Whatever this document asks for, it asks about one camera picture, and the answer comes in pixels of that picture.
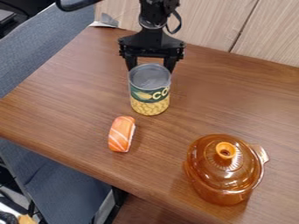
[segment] can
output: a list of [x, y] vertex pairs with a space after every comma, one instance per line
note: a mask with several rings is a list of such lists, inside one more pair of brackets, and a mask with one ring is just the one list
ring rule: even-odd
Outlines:
[[129, 71], [131, 107], [145, 116], [155, 116], [170, 105], [170, 71], [159, 64], [136, 66]]

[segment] wall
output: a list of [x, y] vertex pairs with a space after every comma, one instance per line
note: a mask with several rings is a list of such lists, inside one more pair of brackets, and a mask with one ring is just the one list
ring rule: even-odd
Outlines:
[[[96, 6], [119, 27], [139, 31], [139, 0], [108, 0]], [[299, 0], [181, 0], [187, 43], [299, 66]], [[176, 19], [169, 21], [175, 27]]]

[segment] orange toy food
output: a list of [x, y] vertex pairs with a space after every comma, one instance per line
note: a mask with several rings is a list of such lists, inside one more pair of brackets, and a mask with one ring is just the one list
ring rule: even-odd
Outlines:
[[135, 131], [135, 119], [131, 116], [115, 118], [109, 132], [108, 145], [112, 151], [127, 152]]

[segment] wooden table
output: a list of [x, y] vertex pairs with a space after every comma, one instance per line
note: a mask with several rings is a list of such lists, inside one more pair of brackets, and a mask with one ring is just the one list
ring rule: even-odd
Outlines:
[[[195, 223], [299, 221], [299, 69], [188, 45], [157, 116], [129, 105], [117, 38], [128, 31], [87, 28], [1, 101], [1, 136], [85, 172]], [[117, 116], [133, 116], [129, 153], [108, 149]], [[270, 156], [247, 203], [215, 206], [182, 170], [189, 144], [228, 133]]]

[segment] floor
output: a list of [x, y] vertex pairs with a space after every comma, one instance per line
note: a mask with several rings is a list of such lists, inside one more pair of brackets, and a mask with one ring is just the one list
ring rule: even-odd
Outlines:
[[[10, 198], [12, 198], [14, 202], [18, 203], [20, 206], [22, 206], [24, 208], [28, 208], [29, 202], [24, 195], [14, 192], [5, 186], [0, 187], [0, 189], [2, 192], [4, 192]], [[114, 205], [115, 205], [115, 199], [113, 197], [112, 192], [110, 192], [108, 194], [108, 196], [106, 197], [106, 199], [104, 200], [104, 202], [101, 204], [99, 211], [95, 215], [94, 224], [103, 224], [105, 222], [106, 218], [108, 217], [108, 215], [110, 214], [110, 211], [112, 210]], [[5, 205], [3, 205], [1, 203], [0, 203], [0, 211], [5, 211], [5, 212], [9, 212], [9, 213], [18, 215], [18, 213], [16, 211], [11, 210], [9, 207], [6, 207]], [[33, 219], [35, 221], [39, 222], [39, 218], [36, 214], [33, 216]]]

